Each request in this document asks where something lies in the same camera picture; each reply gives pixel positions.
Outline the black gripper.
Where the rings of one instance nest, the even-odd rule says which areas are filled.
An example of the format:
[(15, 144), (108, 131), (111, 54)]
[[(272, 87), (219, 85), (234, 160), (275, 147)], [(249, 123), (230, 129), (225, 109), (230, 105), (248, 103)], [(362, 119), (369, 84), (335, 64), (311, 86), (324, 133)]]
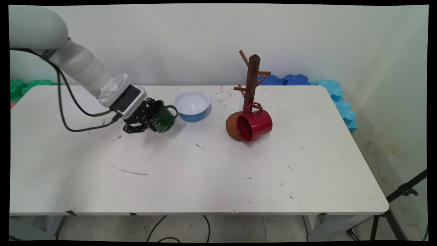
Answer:
[[(154, 117), (163, 107), (162, 100), (147, 98), (143, 87), (129, 85), (118, 99), (110, 106), (111, 111), (121, 114), (125, 125), (123, 131), (128, 134), (145, 132), (150, 124), (148, 120)], [(141, 105), (142, 114), (134, 114)]]

